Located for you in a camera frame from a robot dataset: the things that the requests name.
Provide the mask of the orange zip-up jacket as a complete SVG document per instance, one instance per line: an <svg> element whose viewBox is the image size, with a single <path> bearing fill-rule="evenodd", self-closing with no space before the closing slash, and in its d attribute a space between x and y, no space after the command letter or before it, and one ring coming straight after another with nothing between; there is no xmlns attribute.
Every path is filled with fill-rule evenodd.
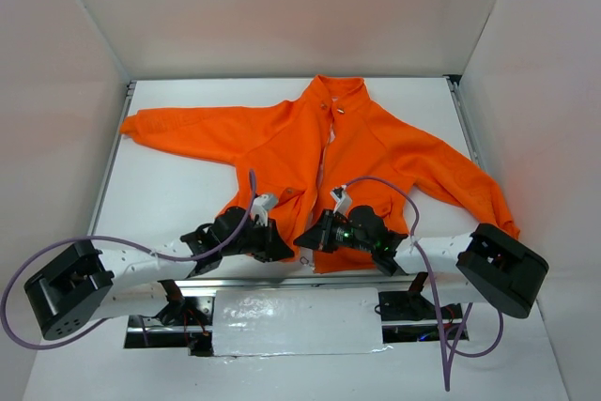
<svg viewBox="0 0 601 401"><path fill-rule="evenodd" d="M120 130L141 146L234 166L236 206L249 203L249 179L256 177L257 191L278 199L270 215L287 244L333 207L331 190L344 183L355 206L370 206L398 233L408 230L405 196L418 189L519 234L493 178L438 137L387 112L361 78L318 75L298 99L264 108L144 109Z"/></svg>

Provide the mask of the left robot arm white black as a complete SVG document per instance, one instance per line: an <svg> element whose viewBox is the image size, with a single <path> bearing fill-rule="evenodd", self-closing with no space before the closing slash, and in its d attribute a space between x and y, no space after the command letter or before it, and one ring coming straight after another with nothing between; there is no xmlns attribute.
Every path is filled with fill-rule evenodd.
<svg viewBox="0 0 601 401"><path fill-rule="evenodd" d="M35 273L24 291L48 341L70 337L91 320L119 316L153 317L171 325L191 315L204 323L206 316L176 283L239 254L261 263L294 255L275 220L232 207L151 254L131 246L100 250L89 239L77 241Z"/></svg>

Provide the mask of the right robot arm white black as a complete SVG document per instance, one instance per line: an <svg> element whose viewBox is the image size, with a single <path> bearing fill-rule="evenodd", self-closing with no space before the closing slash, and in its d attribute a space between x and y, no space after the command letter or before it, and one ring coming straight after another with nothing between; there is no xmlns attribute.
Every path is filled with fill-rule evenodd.
<svg viewBox="0 0 601 401"><path fill-rule="evenodd" d="M529 316L549 265L539 254L493 224L478 224L471 233L412 238L394 232L369 206L348 215L325 209L316 224L294 244L322 254L344 248L366 254L387 276L409 276L432 270L455 277L450 291L422 285L408 295L410 311L430 317L449 303L488 302L507 316Z"/></svg>

